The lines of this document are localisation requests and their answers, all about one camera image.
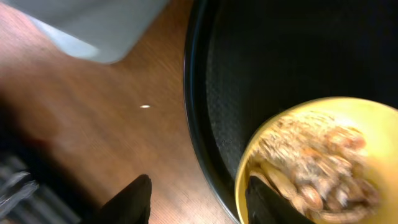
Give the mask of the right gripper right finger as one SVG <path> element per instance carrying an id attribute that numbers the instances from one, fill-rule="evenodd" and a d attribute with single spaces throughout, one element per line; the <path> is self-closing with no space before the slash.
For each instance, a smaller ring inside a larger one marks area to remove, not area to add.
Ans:
<path id="1" fill-rule="evenodd" d="M 246 203 L 249 224 L 313 224 L 258 177 L 250 176 Z"/>

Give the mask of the yellow bowl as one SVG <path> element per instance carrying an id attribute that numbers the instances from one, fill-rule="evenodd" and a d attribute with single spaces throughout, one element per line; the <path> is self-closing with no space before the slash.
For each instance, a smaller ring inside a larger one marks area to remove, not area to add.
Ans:
<path id="1" fill-rule="evenodd" d="M 269 118 L 259 126 L 241 157 L 236 174 L 234 196 L 239 221 L 249 222 L 245 191 L 251 168 L 248 164 L 249 157 L 257 138 L 281 116 L 307 111 L 333 114 L 364 134 L 369 153 L 364 175 L 377 185 L 382 202 L 375 215 L 360 222 L 397 223 L 397 110 L 375 101 L 350 97 L 329 97 L 307 101 Z"/>

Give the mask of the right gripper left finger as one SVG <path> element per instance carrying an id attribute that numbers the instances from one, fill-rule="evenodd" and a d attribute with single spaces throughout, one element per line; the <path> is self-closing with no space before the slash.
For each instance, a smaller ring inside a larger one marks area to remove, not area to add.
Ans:
<path id="1" fill-rule="evenodd" d="M 142 174 L 80 224 L 148 224 L 152 181 Z"/>

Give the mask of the food scraps and rice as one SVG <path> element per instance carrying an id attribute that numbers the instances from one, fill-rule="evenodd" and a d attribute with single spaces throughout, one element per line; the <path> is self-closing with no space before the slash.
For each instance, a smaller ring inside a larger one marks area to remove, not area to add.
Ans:
<path id="1" fill-rule="evenodd" d="M 355 223 L 374 214 L 381 197 L 364 176 L 361 131 L 321 112 L 291 113 L 262 131 L 249 175 L 310 220 Z"/>

